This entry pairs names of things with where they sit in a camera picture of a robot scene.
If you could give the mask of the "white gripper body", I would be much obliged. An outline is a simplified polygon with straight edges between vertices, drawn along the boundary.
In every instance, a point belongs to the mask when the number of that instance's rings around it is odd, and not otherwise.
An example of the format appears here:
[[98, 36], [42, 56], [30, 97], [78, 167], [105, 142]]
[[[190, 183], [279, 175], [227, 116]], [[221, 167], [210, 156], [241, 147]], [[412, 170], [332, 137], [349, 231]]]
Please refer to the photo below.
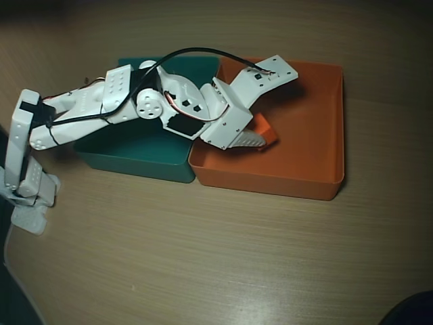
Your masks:
[[228, 108], [225, 113], [213, 121], [201, 134], [201, 140], [220, 149], [228, 149], [235, 138], [242, 132], [252, 119], [252, 114], [239, 100], [234, 90], [214, 77], [216, 89], [221, 93]]

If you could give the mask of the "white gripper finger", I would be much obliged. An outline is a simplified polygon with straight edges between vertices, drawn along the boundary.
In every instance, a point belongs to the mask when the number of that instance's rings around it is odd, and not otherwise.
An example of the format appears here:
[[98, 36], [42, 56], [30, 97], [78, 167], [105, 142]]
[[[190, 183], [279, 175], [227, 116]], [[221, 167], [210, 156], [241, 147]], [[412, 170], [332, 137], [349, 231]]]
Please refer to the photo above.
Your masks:
[[239, 132], [235, 139], [232, 141], [232, 147], [243, 147], [243, 148], [261, 148], [267, 144], [266, 140], [260, 134], [244, 129]]

